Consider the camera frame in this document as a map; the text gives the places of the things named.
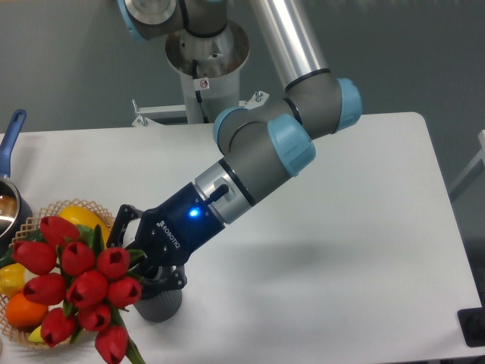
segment blue pot handle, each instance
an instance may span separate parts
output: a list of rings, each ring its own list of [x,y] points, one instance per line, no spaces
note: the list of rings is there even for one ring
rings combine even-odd
[[[0,144],[0,177],[10,177],[10,159],[18,134],[27,117],[25,110],[16,110]]]

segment cooking pot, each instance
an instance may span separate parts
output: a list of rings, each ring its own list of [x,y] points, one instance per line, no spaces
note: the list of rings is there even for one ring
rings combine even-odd
[[[0,144],[0,256],[3,256],[20,226],[32,216],[29,205],[10,181],[11,153],[26,117],[25,110],[14,112]]]

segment light blue joint cap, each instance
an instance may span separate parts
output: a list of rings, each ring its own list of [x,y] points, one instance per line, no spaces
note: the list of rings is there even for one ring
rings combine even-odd
[[[138,33],[138,30],[136,30],[130,16],[128,15],[127,8],[124,6],[124,0],[118,0],[118,7],[120,8],[121,16],[123,17],[124,23],[126,24],[133,40],[137,42],[145,42],[146,39],[143,38],[140,33]]]
[[[268,133],[281,162],[292,177],[314,160],[317,152],[303,126],[288,114],[268,123]]]
[[[227,108],[223,110],[215,119],[214,126],[212,127],[212,137],[214,138],[215,143],[219,146],[219,130],[221,128],[222,123],[226,120],[226,117],[235,110],[240,110],[244,108]]]
[[[338,78],[342,90],[342,111],[340,112],[339,126],[336,129],[341,131],[357,123],[362,115],[361,94],[348,78]]]

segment red tulip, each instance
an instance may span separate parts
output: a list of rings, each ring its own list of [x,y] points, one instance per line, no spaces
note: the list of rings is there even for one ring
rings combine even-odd
[[[111,312],[109,306],[105,304],[91,306],[80,309],[77,320],[87,331],[103,331],[111,322]]]
[[[59,273],[40,275],[23,286],[23,295],[30,302],[52,306],[62,302],[66,294],[66,281]]]
[[[123,248],[109,248],[98,256],[99,271],[110,279],[124,277],[130,267],[130,254]]]
[[[125,277],[109,285],[108,300],[109,302],[122,309],[138,301],[142,296],[142,287],[140,283],[131,277]]]
[[[57,245],[65,248],[67,243],[77,240],[80,235],[76,225],[59,216],[45,216],[41,218],[40,232],[53,248]]]
[[[94,268],[96,257],[85,243],[74,241],[62,251],[62,269],[71,276],[77,277],[85,271]]]
[[[57,255],[46,243],[18,240],[12,258],[35,275],[44,275],[55,267]]]
[[[53,347],[70,337],[77,327],[74,316],[64,316],[62,308],[49,311],[42,322],[40,336],[49,347]]]
[[[127,354],[128,332],[121,326],[110,326],[98,333],[94,346],[107,364],[118,364]]]
[[[108,279],[99,271],[85,271],[67,290],[66,298],[78,309],[100,303],[108,292]]]

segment orange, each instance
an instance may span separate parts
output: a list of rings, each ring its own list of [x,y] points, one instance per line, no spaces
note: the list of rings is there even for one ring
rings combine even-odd
[[[48,310],[48,306],[30,302],[20,292],[8,301],[5,307],[5,318],[15,328],[39,326]]]

